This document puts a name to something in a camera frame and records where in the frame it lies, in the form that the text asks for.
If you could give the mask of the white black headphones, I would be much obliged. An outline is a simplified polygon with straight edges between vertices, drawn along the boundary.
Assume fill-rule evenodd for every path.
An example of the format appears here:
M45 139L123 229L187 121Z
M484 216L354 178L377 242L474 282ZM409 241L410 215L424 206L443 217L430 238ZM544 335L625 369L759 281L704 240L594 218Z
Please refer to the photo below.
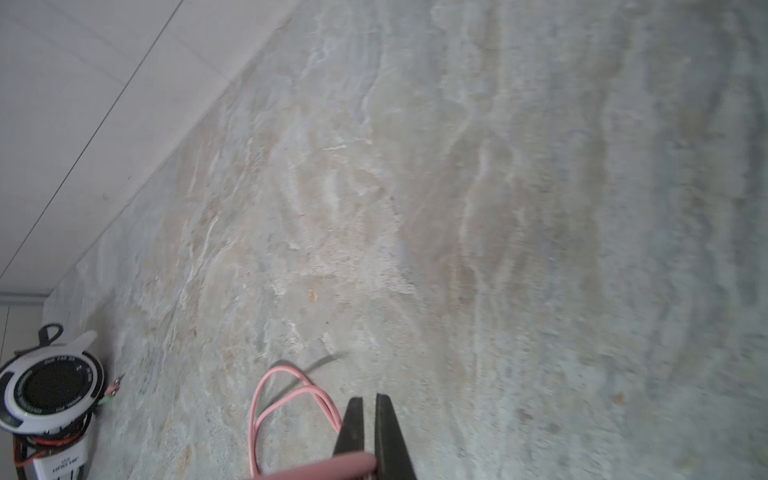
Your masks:
M38 344L1 367L1 429L12 436L13 479L83 479L91 423L107 382L89 330L67 343L61 324L41 327Z

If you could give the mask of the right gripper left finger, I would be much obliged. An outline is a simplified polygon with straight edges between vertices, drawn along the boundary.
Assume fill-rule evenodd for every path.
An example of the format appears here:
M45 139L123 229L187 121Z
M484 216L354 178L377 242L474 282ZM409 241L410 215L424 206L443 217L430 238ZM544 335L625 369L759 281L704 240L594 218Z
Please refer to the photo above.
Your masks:
M347 404L333 450L334 456L363 452L365 448L363 398L352 397Z

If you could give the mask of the pink headphones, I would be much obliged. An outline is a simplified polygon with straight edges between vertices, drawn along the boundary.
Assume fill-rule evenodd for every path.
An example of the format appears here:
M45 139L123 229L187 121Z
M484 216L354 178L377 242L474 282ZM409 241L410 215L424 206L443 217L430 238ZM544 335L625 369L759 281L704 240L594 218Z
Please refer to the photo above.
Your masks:
M375 472L377 460L373 454L353 452L334 456L268 475L254 475L260 480L345 480L361 479Z

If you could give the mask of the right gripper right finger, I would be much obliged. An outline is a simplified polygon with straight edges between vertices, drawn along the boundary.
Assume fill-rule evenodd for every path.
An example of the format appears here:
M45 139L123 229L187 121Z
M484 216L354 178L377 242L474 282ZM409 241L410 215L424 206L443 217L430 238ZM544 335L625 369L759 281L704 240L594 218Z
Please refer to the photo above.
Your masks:
M391 398L378 393L374 448L378 480L416 480L417 476Z

